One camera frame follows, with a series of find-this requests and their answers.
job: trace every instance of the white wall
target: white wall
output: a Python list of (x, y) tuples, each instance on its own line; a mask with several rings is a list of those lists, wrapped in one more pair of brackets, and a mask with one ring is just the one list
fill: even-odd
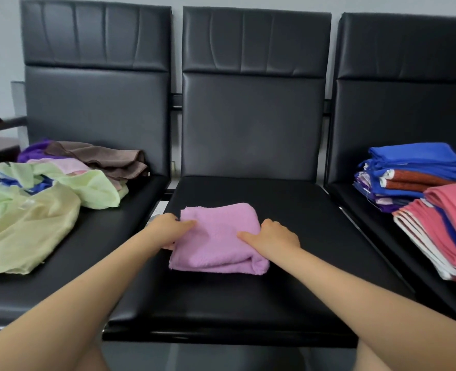
[[(336, 27), (340, 15), (349, 12), (391, 12), (456, 15), (456, 0), (99, 0), (138, 4), (171, 5), (174, 14), (175, 68), (173, 90), (181, 92), (181, 27), (182, 6), (231, 6), (286, 10), (326, 11), (333, 14), (331, 56), (334, 55)], [(328, 65), (326, 97), (330, 97)], [(0, 116), (14, 114), (10, 81), (23, 80), (18, 0), (0, 0)]]

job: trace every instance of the black seat cushion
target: black seat cushion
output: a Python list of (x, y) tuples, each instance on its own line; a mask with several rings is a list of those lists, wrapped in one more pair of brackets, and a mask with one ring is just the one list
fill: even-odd
[(161, 175), (129, 181), (130, 192), (118, 208), (81, 208), (70, 234), (32, 273), (0, 274), (0, 329), (131, 237), (168, 183), (169, 178)]
[[(271, 218), (286, 225), (314, 255), (413, 298), (324, 190), (309, 181), (184, 177), (166, 211), (179, 216), (187, 206), (239, 202), (252, 205), (261, 222)], [(243, 334), (236, 340), (242, 343), (352, 346), (355, 341), (329, 308), (274, 264), (263, 276), (179, 272), (169, 270), (169, 256), (162, 250), (146, 264), (111, 315), (108, 338), (223, 343), (233, 340), (233, 330)]]
[(333, 183), (327, 189), (419, 293), (429, 290), (429, 295), (417, 294), (421, 303), (456, 319), (456, 282), (441, 279), (430, 261), (395, 225), (392, 215), (380, 213), (349, 183)]

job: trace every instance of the brown fabric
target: brown fabric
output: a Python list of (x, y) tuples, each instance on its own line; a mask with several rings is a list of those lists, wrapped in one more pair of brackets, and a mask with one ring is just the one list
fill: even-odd
[(456, 183), (455, 181), (445, 180), (441, 177), (437, 177), (432, 174), (426, 174), (421, 172), (403, 171), (401, 169), (395, 169), (395, 175), (391, 181), (394, 182), (410, 182), (420, 183), (427, 186), (443, 186)]
[(73, 157), (115, 180), (132, 180), (139, 175), (148, 175), (144, 152), (140, 150), (114, 150), (82, 142), (51, 142), (45, 153)]
[(421, 183), (410, 183), (410, 182), (395, 182), (393, 180), (386, 180), (386, 188), (393, 190), (408, 190), (424, 192), (429, 189), (430, 186), (422, 185)]

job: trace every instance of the stack of folded towels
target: stack of folded towels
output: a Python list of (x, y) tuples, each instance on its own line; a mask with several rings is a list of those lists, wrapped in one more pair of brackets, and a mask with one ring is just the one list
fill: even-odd
[(0, 273), (28, 274), (70, 232), (80, 206), (118, 207), (149, 175), (140, 150), (44, 140), (0, 163)]
[(393, 212), (394, 221), (441, 278), (456, 281), (456, 184), (431, 187), (424, 195)]
[(369, 154), (354, 187), (383, 212), (423, 198), (430, 187), (456, 183), (456, 154), (446, 143), (372, 147)]

